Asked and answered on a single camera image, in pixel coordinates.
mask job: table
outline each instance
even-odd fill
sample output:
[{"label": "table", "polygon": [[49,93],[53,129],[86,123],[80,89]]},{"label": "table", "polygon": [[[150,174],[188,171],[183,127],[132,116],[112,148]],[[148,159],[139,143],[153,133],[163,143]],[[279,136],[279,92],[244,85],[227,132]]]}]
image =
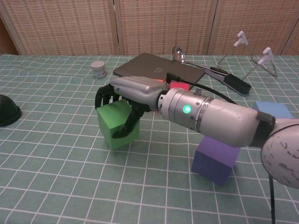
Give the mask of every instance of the table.
[{"label": "table", "polygon": [[[271,223],[259,149],[241,149],[224,187],[190,172],[203,136],[159,113],[142,117],[138,140],[109,150],[94,97],[131,58],[0,56],[0,94],[22,110],[18,121],[0,128],[0,223]],[[220,58],[186,57],[206,66]],[[242,77],[254,67],[249,59],[228,56],[223,68]],[[96,60],[107,62],[103,79],[90,70]],[[276,79],[262,68],[250,74],[245,98],[208,76],[199,83],[248,107],[257,100],[284,103],[299,118],[299,56],[277,56],[276,66]],[[298,224],[299,190],[274,185],[278,223]]]}]

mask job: white robot link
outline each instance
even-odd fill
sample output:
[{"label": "white robot link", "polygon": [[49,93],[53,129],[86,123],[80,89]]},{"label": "white robot link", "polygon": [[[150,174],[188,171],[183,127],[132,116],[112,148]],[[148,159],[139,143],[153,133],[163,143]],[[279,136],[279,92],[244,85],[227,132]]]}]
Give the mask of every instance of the white robot link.
[{"label": "white robot link", "polygon": [[299,119],[275,117],[206,97],[146,77],[118,77],[100,87],[95,107],[126,99],[132,111],[114,138],[127,136],[144,112],[160,111],[165,119],[232,147],[259,147],[263,166],[280,183],[299,188]]}]

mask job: green led light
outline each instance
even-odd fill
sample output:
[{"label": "green led light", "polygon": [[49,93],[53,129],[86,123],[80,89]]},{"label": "green led light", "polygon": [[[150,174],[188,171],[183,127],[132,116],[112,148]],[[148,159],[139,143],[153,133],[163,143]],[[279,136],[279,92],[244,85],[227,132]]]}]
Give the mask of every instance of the green led light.
[{"label": "green led light", "polygon": [[184,113],[190,113],[191,112],[191,106],[190,105],[185,105],[183,107],[183,112]]}]

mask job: green cube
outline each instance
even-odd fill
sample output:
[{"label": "green cube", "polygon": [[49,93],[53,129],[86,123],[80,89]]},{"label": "green cube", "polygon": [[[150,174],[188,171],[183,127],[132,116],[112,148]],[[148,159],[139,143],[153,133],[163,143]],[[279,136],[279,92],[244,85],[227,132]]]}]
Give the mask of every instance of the green cube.
[{"label": "green cube", "polygon": [[139,122],[127,137],[120,139],[112,137],[115,132],[125,126],[127,118],[131,113],[131,106],[124,99],[98,107],[97,112],[100,130],[111,149],[124,146],[138,138]]}]

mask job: white jar lid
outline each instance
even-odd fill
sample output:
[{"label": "white jar lid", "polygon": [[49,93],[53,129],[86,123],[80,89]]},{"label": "white jar lid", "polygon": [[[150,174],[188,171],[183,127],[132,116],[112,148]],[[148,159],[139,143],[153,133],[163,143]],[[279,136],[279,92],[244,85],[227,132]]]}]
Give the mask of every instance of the white jar lid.
[{"label": "white jar lid", "polygon": [[103,71],[105,69],[105,62],[103,61],[92,62],[90,66],[94,72]]}]

